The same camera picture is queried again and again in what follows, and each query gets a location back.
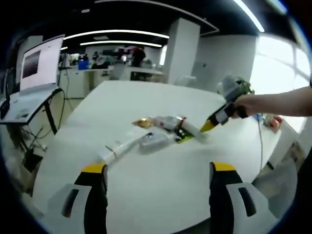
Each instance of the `laptop screen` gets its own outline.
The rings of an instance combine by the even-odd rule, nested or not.
[[[63,36],[44,41],[23,56],[20,90],[56,83]]]

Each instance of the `fluorescent light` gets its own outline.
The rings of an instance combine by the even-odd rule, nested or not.
[[[254,14],[248,8],[248,6],[246,6],[245,3],[242,2],[242,0],[233,0],[233,1],[236,2],[236,4],[239,5],[240,8],[242,8],[242,10],[249,16],[249,18],[253,21],[253,23],[258,28],[258,30],[261,33],[264,33],[264,28],[262,27],[262,25],[259,22],[259,20],[254,16]]]
[[[147,43],[147,42],[139,42],[139,41],[131,41],[131,40],[101,40],[101,41],[92,41],[92,42],[85,42],[80,43],[80,45],[92,45],[92,44],[104,44],[104,43],[119,43],[119,44],[138,44],[138,45],[149,45],[149,46],[155,46],[155,47],[162,47],[158,44],[153,43]]]
[[[138,34],[146,34],[146,35],[151,35],[151,36],[156,36],[160,38],[166,38],[169,39],[169,36],[167,35],[162,35],[159,33],[150,33],[150,32],[144,32],[144,31],[137,31],[137,30],[119,30],[119,29],[113,29],[113,30],[99,30],[99,31],[93,31],[93,32],[86,32],[86,33],[79,33],[75,35],[71,35],[68,37],[63,38],[64,40],[70,39],[70,38],[76,38],[80,36],[85,36],[85,35],[90,35],[90,34],[97,34],[97,33],[138,33]]]
[[[266,1],[269,4],[271,4],[282,15],[287,14],[287,8],[279,0],[266,0]]]
[[[107,36],[101,36],[101,37],[94,37],[94,40],[109,40]]]
[[[159,64],[160,64],[161,66],[163,66],[163,65],[165,64],[166,53],[167,53],[167,45],[165,45],[165,46],[161,49],[160,60],[159,60]]]

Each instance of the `computer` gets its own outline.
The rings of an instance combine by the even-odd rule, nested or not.
[[[23,55],[20,95],[56,87],[60,49],[64,35],[46,40]]]
[[[6,95],[2,101],[0,124],[28,123],[39,108],[57,93],[57,73],[63,37],[64,35],[60,35],[46,40],[24,53],[20,91],[12,94],[11,98]]]

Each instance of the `white pillar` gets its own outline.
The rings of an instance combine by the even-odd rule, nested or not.
[[[22,41],[22,43],[19,46],[19,53],[18,53],[18,59],[16,62],[16,83],[20,82],[20,70],[21,70],[21,63],[23,61],[23,55],[24,53],[33,48],[34,46],[40,44],[42,42],[43,36],[31,36]]]
[[[175,21],[169,31],[169,41],[164,64],[168,83],[180,76],[190,76],[195,62],[200,26],[185,19]]]

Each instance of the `window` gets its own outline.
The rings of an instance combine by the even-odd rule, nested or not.
[[[159,64],[163,66],[165,64],[165,59],[166,59],[166,53],[167,53],[167,46],[163,46],[161,49],[161,54],[160,54],[160,61]]]
[[[284,41],[260,36],[258,39],[257,51],[281,62],[293,64],[293,47]]]
[[[309,85],[310,63],[308,56],[296,46],[281,39],[260,36],[250,79],[256,94],[278,94]],[[305,117],[283,119],[301,133]]]
[[[296,66],[305,75],[309,76],[311,73],[308,56],[300,49],[296,48]]]

